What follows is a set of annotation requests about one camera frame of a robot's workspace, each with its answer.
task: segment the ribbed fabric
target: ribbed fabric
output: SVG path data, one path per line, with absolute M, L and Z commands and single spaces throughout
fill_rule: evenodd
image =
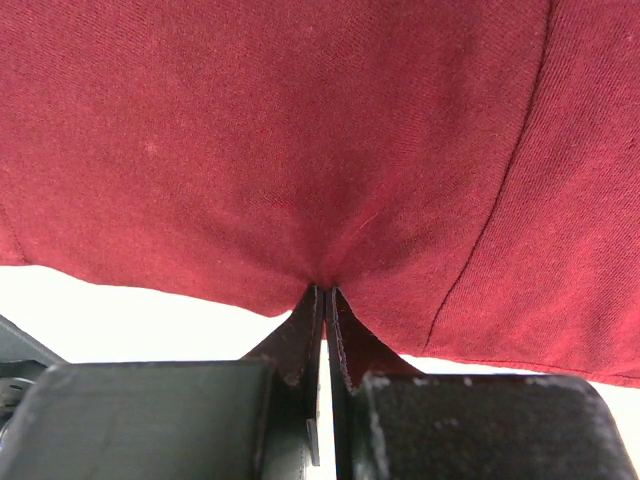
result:
M 0 9 L 1 263 L 640 386 L 640 2 Z

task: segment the red garment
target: red garment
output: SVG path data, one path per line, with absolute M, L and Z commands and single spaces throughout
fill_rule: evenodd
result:
M 1 263 L 640 386 L 640 2 L 0 9 Z

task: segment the knit fabric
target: knit fabric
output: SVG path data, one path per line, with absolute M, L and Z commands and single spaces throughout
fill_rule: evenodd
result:
M 640 386 L 639 1 L 0 11 L 0 263 Z

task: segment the white surface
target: white surface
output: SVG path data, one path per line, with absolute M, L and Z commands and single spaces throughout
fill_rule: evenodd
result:
M 70 362 L 228 360 L 247 353 L 288 314 L 265 318 L 228 305 L 127 287 L 88 284 L 44 267 L 0 267 L 0 314 Z M 335 478 L 331 392 L 320 372 L 321 457 L 312 478 Z M 510 370 L 405 357 L 429 373 Z M 608 403 L 640 470 L 640 390 L 593 384 Z

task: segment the white background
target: white background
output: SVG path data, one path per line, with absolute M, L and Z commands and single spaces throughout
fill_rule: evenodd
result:
M 70 362 L 237 359 L 287 318 L 141 288 L 88 284 L 44 267 L 0 267 L 0 314 Z M 323 466 L 335 478 L 326 351 L 321 369 Z M 405 357 L 428 373 L 504 373 L 506 369 Z M 640 470 L 640 390 L 593 384 L 611 409 Z

